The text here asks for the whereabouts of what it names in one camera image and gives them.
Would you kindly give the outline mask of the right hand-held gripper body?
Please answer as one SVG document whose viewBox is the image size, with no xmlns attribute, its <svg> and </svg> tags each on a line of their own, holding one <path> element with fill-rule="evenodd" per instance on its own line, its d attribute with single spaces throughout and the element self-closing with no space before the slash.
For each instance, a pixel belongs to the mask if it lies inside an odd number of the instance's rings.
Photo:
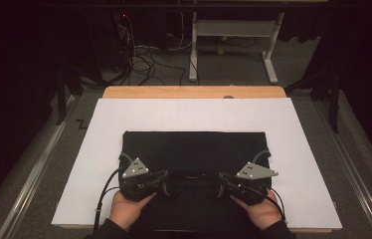
<svg viewBox="0 0 372 239">
<path fill-rule="evenodd" d="M 252 206 L 266 199 L 271 179 L 278 175 L 275 170 L 247 162 L 229 179 L 229 187 L 235 197 Z"/>
</svg>

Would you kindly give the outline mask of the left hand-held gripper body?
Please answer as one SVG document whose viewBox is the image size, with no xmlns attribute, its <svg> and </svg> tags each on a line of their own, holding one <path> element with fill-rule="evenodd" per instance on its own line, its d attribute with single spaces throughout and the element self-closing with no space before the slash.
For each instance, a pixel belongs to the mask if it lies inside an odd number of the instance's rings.
<svg viewBox="0 0 372 239">
<path fill-rule="evenodd" d="M 135 202 L 155 193 L 158 187 L 151 186 L 152 180 L 148 177 L 150 172 L 150 169 L 136 158 L 119 176 L 119 191 L 126 199 Z"/>
</svg>

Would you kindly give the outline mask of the black knit vest grey trim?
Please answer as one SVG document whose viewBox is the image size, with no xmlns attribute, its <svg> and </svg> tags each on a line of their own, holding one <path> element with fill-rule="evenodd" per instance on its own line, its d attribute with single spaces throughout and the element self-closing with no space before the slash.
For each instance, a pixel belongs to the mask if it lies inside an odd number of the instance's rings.
<svg viewBox="0 0 372 239">
<path fill-rule="evenodd" d="M 234 195 L 220 183 L 218 174 L 235 175 L 247 162 L 269 167 L 270 157 L 263 132 L 125 132 L 119 175 L 136 158 L 151 172 L 169 171 L 169 179 L 158 186 L 130 233 L 145 236 L 181 232 L 245 238 L 258 235 L 260 230 L 231 199 Z"/>
</svg>

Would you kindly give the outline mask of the person's right hand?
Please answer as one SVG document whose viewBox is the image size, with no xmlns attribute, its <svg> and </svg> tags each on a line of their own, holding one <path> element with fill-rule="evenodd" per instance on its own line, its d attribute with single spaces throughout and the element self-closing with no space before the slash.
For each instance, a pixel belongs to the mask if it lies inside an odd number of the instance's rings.
<svg viewBox="0 0 372 239">
<path fill-rule="evenodd" d="M 265 230 L 281 221 L 280 212 L 275 206 L 275 202 L 277 201 L 276 196 L 270 190 L 268 191 L 268 198 L 272 201 L 265 199 L 260 204 L 250 206 L 240 199 L 231 196 L 231 199 L 247 212 L 250 220 L 261 230 Z"/>
</svg>

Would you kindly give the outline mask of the person's left hand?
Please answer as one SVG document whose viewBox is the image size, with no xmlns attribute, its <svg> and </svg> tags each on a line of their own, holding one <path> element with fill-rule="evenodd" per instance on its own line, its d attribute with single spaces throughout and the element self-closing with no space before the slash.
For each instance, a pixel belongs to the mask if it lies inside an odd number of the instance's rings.
<svg viewBox="0 0 372 239">
<path fill-rule="evenodd" d="M 108 219 L 128 231 L 139 218 L 142 209 L 154 198 L 155 194 L 135 202 L 126 199 L 121 192 L 117 191 L 112 198 Z"/>
</svg>

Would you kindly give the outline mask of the white table cover sheet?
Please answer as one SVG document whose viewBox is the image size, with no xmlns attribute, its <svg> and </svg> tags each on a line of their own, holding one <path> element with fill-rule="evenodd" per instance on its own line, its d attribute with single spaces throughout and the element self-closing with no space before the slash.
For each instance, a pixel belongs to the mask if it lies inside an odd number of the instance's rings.
<svg viewBox="0 0 372 239">
<path fill-rule="evenodd" d="M 96 204 L 118 168 L 127 130 L 263 131 L 290 229 L 342 228 L 291 99 L 100 99 L 52 223 L 93 225 Z"/>
</svg>

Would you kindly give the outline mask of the wooden table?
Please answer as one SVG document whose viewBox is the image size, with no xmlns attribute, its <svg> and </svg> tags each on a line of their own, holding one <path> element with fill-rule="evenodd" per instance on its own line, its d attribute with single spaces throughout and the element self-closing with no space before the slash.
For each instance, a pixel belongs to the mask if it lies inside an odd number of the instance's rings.
<svg viewBox="0 0 372 239">
<path fill-rule="evenodd" d="M 285 98 L 278 86 L 113 86 L 104 99 L 270 99 Z"/>
</svg>

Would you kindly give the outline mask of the black metal stand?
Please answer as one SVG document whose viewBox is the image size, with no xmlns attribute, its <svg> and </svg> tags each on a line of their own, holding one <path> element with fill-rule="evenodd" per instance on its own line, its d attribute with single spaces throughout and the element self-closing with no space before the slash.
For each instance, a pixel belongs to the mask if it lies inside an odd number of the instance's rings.
<svg viewBox="0 0 372 239">
<path fill-rule="evenodd" d="M 81 71 L 73 65 L 58 67 L 57 76 L 57 100 L 58 119 L 56 125 L 61 125 L 67 113 L 66 90 L 72 95 L 79 96 L 84 88 L 81 84 Z"/>
<path fill-rule="evenodd" d="M 303 77 L 301 80 L 284 88 L 287 94 L 297 89 L 312 88 L 310 97 L 313 101 L 329 99 L 328 122 L 335 133 L 338 133 L 339 110 L 339 71 L 335 68 L 322 69 L 317 73 Z"/>
</svg>

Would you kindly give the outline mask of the metal floor rail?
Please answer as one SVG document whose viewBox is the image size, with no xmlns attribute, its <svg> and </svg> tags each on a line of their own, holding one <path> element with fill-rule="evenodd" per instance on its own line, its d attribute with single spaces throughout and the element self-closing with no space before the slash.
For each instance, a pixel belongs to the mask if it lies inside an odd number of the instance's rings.
<svg viewBox="0 0 372 239">
<path fill-rule="evenodd" d="M 67 125 L 68 115 L 72 112 L 73 108 L 77 104 L 78 99 L 74 96 L 70 96 L 69 99 L 64 103 L 67 109 L 67 114 L 63 116 L 62 122 L 55 126 L 51 139 L 46 144 L 45 149 L 40 154 L 40 157 L 34 164 L 30 171 L 27 180 L 24 183 L 18 197 L 16 198 L 8 216 L 6 217 L 2 227 L 0 229 L 0 239 L 13 239 L 16 231 L 29 208 L 31 201 L 33 200 L 35 193 L 44 177 L 48 165 L 51 161 L 52 152 L 59 142 L 60 137 Z"/>
<path fill-rule="evenodd" d="M 359 204 L 363 208 L 363 211 L 372 226 L 372 193 L 369 191 L 367 185 L 363 181 L 361 174 L 357 170 L 356 164 L 353 162 L 353 158 L 345 148 L 344 142 L 342 141 L 339 133 L 332 129 L 327 117 L 327 111 L 322 102 L 314 102 L 313 104 L 316 107 L 321 119 L 325 123 L 328 132 L 334 141 L 335 147 L 339 151 L 339 158 L 344 167 L 345 175 L 352 185 Z"/>
</svg>

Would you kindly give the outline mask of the white metal desk frame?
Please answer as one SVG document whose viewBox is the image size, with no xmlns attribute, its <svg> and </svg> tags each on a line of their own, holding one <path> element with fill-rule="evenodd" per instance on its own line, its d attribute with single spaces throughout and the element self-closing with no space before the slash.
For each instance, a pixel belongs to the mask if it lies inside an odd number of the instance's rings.
<svg viewBox="0 0 372 239">
<path fill-rule="evenodd" d="M 198 80 L 197 39 L 199 37 L 255 37 L 270 39 L 268 49 L 262 51 L 261 56 L 270 83 L 276 85 L 279 80 L 272 62 L 272 54 L 278 39 L 283 16 L 284 12 L 280 12 L 275 20 L 270 21 L 199 20 L 197 13 L 194 12 L 192 18 L 189 80 L 191 82 Z"/>
</svg>

